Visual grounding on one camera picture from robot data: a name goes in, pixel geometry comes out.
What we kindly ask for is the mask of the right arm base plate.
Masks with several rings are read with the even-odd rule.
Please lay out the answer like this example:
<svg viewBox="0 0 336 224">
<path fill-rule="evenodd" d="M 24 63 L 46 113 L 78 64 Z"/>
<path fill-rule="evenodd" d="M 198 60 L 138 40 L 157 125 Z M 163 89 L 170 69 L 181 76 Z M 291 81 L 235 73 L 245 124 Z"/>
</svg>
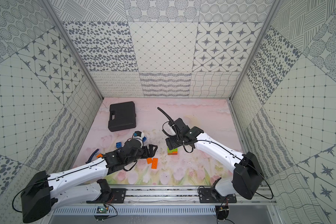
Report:
<svg viewBox="0 0 336 224">
<path fill-rule="evenodd" d="M 235 194 L 227 195 L 225 197 L 219 195 L 215 190 L 200 186 L 197 189 L 200 203 L 236 203 Z"/>
</svg>

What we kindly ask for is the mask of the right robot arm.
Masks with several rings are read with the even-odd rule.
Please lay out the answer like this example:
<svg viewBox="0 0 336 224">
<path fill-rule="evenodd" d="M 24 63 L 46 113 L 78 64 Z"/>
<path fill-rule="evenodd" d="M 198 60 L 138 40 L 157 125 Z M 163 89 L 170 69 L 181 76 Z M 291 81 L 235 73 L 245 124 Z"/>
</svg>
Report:
<svg viewBox="0 0 336 224">
<path fill-rule="evenodd" d="M 211 186 L 211 196 L 215 201 L 221 202 L 233 194 L 251 200 L 264 179 L 256 156 L 250 152 L 244 154 L 224 146 L 206 133 L 197 136 L 192 134 L 193 132 L 189 131 L 184 137 L 179 137 L 177 134 L 169 135 L 166 138 L 168 149 L 192 146 L 193 149 L 210 155 L 233 173 L 231 179 L 219 178 Z"/>
</svg>

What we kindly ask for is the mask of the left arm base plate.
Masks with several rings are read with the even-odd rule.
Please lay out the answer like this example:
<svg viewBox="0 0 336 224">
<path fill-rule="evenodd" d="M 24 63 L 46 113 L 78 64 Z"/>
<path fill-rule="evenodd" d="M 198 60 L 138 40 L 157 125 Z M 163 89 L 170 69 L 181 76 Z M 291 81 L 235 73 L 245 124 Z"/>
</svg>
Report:
<svg viewBox="0 0 336 224">
<path fill-rule="evenodd" d="M 88 204 L 102 203 L 124 203 L 127 189 L 111 189 L 110 191 L 101 193 L 96 200 L 86 201 Z"/>
</svg>

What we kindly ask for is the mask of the green long lego brick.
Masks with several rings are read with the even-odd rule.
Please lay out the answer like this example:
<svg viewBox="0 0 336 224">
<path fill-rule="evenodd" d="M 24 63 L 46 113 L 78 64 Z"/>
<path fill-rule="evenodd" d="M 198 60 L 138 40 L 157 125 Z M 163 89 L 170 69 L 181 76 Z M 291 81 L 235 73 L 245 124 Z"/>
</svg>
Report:
<svg viewBox="0 0 336 224">
<path fill-rule="evenodd" d="M 177 148 L 174 148 L 174 149 L 167 149 L 168 153 L 177 153 L 178 152 L 178 149 Z"/>
</svg>

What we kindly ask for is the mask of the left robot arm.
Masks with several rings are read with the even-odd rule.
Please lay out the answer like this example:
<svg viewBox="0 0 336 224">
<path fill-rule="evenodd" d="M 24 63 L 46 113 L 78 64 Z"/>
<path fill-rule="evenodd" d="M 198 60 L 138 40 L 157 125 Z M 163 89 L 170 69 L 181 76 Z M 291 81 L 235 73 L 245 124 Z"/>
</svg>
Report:
<svg viewBox="0 0 336 224">
<path fill-rule="evenodd" d="M 104 177 L 140 159 L 153 158 L 157 149 L 157 145 L 145 146 L 141 139 L 133 138 L 80 167 L 53 174 L 36 173 L 20 193 L 23 223 L 32 223 L 52 210 L 74 203 L 109 202 L 112 190 Z"/>
</svg>

